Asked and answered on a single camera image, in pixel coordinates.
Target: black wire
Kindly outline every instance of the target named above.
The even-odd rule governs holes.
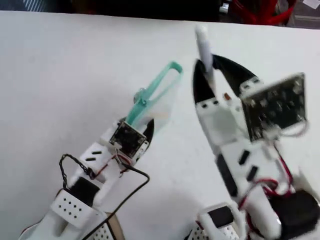
[[[92,169],[89,167],[86,167],[85,165],[83,165],[78,159],[76,159],[74,156],[72,156],[71,154],[63,154],[61,156],[61,159],[59,161],[59,166],[60,166],[60,170],[61,170],[61,174],[62,174],[62,179],[63,179],[63,189],[67,190],[68,189],[68,180],[67,180],[67,174],[65,173],[64,170],[64,166],[63,166],[63,161],[65,160],[65,158],[71,158],[76,164],[78,164],[83,171],[91,178],[94,179],[95,178],[95,173],[92,171]]]
[[[146,185],[149,181],[150,181],[150,176],[148,174],[146,174],[143,171],[140,171],[136,168],[134,168],[133,166],[130,166],[128,164],[122,163],[122,165],[124,167],[126,167],[129,170],[132,170],[138,174],[141,174],[143,176],[145,176],[147,179],[144,183],[142,183],[140,186],[138,186],[134,191],[132,191],[116,208],[115,210],[105,219],[103,220],[98,226],[96,226],[91,232],[89,232],[84,238],[82,238],[82,240],[87,240],[92,234],[94,234],[99,228],[102,227],[103,224],[107,223],[116,213],[117,211],[122,207],[123,204],[125,204],[125,202],[132,197],[132,195],[134,195],[136,192],[138,192],[144,185]]]

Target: red wire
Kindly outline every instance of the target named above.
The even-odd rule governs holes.
[[[131,161],[130,161],[127,157],[125,157],[124,155],[121,155],[121,154],[118,154],[118,156],[121,157],[128,165],[131,165]],[[104,166],[96,173],[95,178],[98,177],[98,176],[101,174],[101,172],[102,172],[107,166],[108,166],[108,163],[107,163],[106,165],[104,165]],[[127,171],[127,169],[124,169],[124,170],[120,171],[120,174],[124,173],[125,171]]]
[[[292,185],[292,183],[293,183],[294,178],[293,178],[293,176],[292,176],[292,174],[291,174],[291,172],[290,172],[290,170],[289,170],[289,167],[288,167],[288,165],[286,164],[284,158],[283,158],[282,155],[280,154],[280,151],[279,151],[279,149],[277,148],[276,143],[274,143],[273,146],[274,146],[274,148],[275,148],[275,150],[276,150],[276,152],[277,152],[277,154],[278,154],[279,160],[280,160],[280,162],[281,162],[281,164],[282,164],[282,166],[283,166],[283,168],[284,168],[284,171],[285,171],[285,173],[286,173],[286,175],[287,175],[287,177],[288,177],[288,189],[287,189],[287,191],[286,191],[284,194],[279,194],[279,193],[277,193],[277,192],[276,192],[276,189],[278,188],[279,183],[278,183],[278,181],[276,181],[275,179],[272,179],[272,178],[262,178],[262,179],[259,179],[259,180],[257,180],[257,181],[254,182],[254,185],[249,189],[249,191],[247,192],[247,194],[246,194],[246,195],[243,197],[243,199],[240,201],[240,203],[238,204],[238,208],[239,208],[239,209],[241,209],[241,208],[244,206],[245,201],[246,201],[246,199],[247,199],[250,191],[251,191],[254,187],[256,187],[257,184],[259,184],[259,183],[272,183],[272,184],[274,184],[274,186],[271,187],[271,189],[269,189],[269,188],[267,188],[267,187],[265,187],[265,186],[263,187],[263,190],[264,190],[265,195],[266,195],[267,197],[273,197],[273,196],[285,196],[285,197],[287,197],[288,195],[291,194],[290,188],[291,188],[291,185]],[[254,227],[254,225],[253,225],[253,223],[252,223],[252,220],[251,220],[251,217],[250,217],[250,215],[249,215],[248,213],[246,214],[246,222],[247,222],[247,224],[248,224],[248,227],[249,227],[250,231],[256,233],[256,234],[259,235],[259,236],[261,236],[261,234],[259,233],[259,231]]]

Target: red object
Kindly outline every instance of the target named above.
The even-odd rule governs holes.
[[[278,0],[262,0],[257,14],[250,12],[239,0],[233,0],[230,11],[241,17],[245,24],[253,25],[277,25],[289,20],[297,0],[287,0],[288,10],[273,16]]]

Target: floor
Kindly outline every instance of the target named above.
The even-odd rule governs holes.
[[[298,0],[287,25],[292,28],[320,29],[320,6],[313,9]]]

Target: screw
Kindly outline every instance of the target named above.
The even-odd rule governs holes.
[[[255,101],[255,100],[253,100],[253,99],[251,99],[250,104],[251,104],[251,107],[254,107],[254,106],[256,105],[256,101]]]

